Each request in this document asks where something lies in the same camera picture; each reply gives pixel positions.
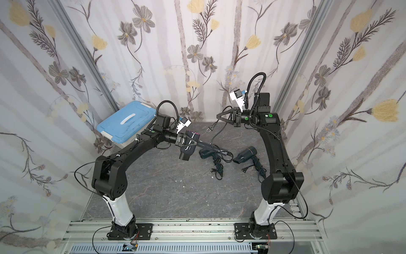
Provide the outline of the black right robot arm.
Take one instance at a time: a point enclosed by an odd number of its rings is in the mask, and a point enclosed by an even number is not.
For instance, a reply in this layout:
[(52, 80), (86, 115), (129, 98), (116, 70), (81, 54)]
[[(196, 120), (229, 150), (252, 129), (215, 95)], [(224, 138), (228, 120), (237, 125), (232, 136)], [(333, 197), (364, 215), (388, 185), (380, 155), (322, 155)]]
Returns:
[(281, 129), (281, 121), (277, 113), (271, 112), (270, 94), (257, 91), (252, 105), (248, 102), (249, 90), (230, 92), (231, 100), (237, 107), (217, 115), (221, 121), (235, 127), (248, 124), (256, 130), (265, 145), (269, 160), (269, 175), (261, 183), (262, 201), (252, 213), (248, 224), (235, 225), (235, 238), (245, 239), (276, 239), (274, 216), (283, 206), (294, 200), (304, 182), (303, 173), (297, 172), (286, 151)]

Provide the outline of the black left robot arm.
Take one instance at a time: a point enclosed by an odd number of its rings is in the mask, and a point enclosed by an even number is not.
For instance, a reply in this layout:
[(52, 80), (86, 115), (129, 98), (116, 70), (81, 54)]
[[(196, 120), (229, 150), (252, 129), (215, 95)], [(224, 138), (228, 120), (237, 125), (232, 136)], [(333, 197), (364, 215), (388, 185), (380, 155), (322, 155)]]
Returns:
[(133, 240), (139, 233), (136, 217), (127, 199), (127, 171), (140, 162), (145, 153), (162, 142), (182, 145), (183, 134), (171, 126), (171, 117), (159, 113), (164, 104), (173, 106), (176, 113), (174, 124), (180, 125), (180, 115), (174, 102), (162, 101), (156, 108), (155, 117), (138, 138), (122, 150), (110, 156), (99, 156), (95, 161), (92, 188), (105, 203), (112, 215), (112, 225), (107, 233), (108, 240)]

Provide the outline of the black hair dryer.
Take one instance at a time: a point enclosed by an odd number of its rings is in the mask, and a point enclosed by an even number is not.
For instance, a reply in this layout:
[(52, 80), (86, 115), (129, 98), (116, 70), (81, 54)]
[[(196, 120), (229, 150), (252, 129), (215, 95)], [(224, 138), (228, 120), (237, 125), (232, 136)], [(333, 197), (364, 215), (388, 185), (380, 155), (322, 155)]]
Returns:
[(186, 146), (179, 147), (180, 148), (180, 160), (188, 161), (189, 158), (194, 154), (196, 148), (202, 148), (205, 150), (212, 151), (218, 155), (222, 156), (231, 156), (231, 152), (228, 150), (225, 150), (223, 148), (220, 148), (217, 145), (214, 144), (209, 144), (203, 141), (200, 141), (200, 134), (192, 132), (192, 131), (186, 131), (184, 133), (187, 136), (186, 139)]

